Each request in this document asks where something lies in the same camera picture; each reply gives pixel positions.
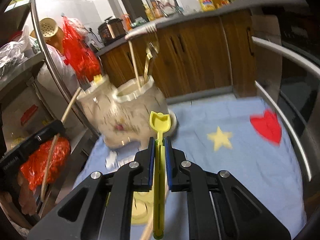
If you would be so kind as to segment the yellow plastic spoon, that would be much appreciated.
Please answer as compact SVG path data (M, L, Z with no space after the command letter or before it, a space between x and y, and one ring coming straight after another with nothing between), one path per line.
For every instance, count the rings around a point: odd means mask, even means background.
M153 237L162 239L164 236L165 215L165 146L163 135L171 128L169 114L150 113L151 128L157 133L155 142L154 185L153 185Z

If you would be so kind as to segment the wooden kitchen cabinets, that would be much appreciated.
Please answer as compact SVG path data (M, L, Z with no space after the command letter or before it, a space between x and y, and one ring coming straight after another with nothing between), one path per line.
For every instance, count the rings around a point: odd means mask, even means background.
M238 97L254 96L256 64L249 10L162 22L156 33L131 40L138 74L144 74L146 46L159 42L149 73L167 98L232 87ZM98 53L115 86L135 77L128 41L124 38Z

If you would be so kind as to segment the orange red bag lower left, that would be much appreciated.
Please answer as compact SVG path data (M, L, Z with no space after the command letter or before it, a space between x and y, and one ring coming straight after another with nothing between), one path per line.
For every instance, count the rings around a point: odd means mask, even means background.
M20 171L28 181L31 191L34 191L42 184L51 144L52 140L43 143L20 167ZM52 184L58 179L70 151L71 146L68 139L59 137L50 161L47 184Z

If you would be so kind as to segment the blue cartoon cloth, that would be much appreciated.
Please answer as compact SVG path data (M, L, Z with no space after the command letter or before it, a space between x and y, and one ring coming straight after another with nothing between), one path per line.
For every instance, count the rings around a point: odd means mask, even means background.
M172 146L205 171L231 172L295 237L306 224L302 175L287 131L275 144L252 126L267 108L259 97L173 105Z

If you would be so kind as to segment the cream floral ceramic utensil holder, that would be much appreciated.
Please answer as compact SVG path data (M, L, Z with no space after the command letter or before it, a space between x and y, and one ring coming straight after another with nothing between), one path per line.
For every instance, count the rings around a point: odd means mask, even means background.
M164 133L171 136L177 127L175 113L168 109L166 99L150 75L142 87L131 79L116 88L106 75L77 96L85 116L92 126L103 135L104 143L111 149L125 146L129 142L140 142L140 149L148 147L149 138L156 132L149 124L150 113L169 114L171 128Z

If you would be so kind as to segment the red plastic bag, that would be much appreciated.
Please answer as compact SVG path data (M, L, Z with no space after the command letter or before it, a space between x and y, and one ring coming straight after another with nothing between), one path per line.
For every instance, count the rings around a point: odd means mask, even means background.
M67 62L74 69L79 80L87 79L89 82L101 74L100 63L95 54L85 44L84 37L78 34L72 26L71 18L63 16L62 46Z

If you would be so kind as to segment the wooden chopstick in holder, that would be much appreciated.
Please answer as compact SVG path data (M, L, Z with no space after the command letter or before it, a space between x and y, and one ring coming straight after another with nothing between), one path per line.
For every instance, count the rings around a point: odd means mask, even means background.
M138 74L138 69L137 69L137 64L136 64L136 58L135 58L135 53L134 53L134 49L133 49L133 44L132 44L132 42L130 40L128 40L128 44L129 44L129 49L130 49L130 53L131 53L131 59L132 59L132 64L133 64L133 68L134 68L134 72L135 72L137 86L138 86L138 89L141 90L141 84L140 84L140 79L139 79L139 74Z

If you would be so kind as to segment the yellow plastic colander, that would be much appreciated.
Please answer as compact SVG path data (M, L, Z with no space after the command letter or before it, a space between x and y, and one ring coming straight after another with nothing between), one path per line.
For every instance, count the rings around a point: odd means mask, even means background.
M43 18L40 20L40 29L45 40L49 40L57 34L58 25L52 18Z

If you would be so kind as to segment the black electric pressure cooker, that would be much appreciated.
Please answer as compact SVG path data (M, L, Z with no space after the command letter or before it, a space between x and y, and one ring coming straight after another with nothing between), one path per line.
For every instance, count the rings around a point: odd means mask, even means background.
M98 33L104 46L107 46L126 35L122 21L123 20L120 18L113 18L110 16L98 27Z

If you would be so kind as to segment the gold fork in holder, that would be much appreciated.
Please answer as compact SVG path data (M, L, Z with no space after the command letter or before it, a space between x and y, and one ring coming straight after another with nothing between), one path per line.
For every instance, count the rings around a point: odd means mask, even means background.
M146 59L145 59L145 67L144 67L144 82L148 81L148 72L149 72L149 64L150 61L155 58L159 54L159 42L149 42L146 46Z

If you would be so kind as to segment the white towel on counter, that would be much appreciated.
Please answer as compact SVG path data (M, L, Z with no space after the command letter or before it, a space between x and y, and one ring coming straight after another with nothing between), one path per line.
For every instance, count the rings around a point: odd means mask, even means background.
M156 33L156 32L157 32L156 24L149 22L149 23L143 24L143 25L129 31L125 35L125 40L129 41L137 36L144 35L144 34Z

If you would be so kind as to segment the yellow cooking oil bottle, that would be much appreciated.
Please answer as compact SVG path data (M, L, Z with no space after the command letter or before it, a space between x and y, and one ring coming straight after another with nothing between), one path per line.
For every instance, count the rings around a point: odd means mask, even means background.
M216 9L213 0L198 0L202 11L213 11Z

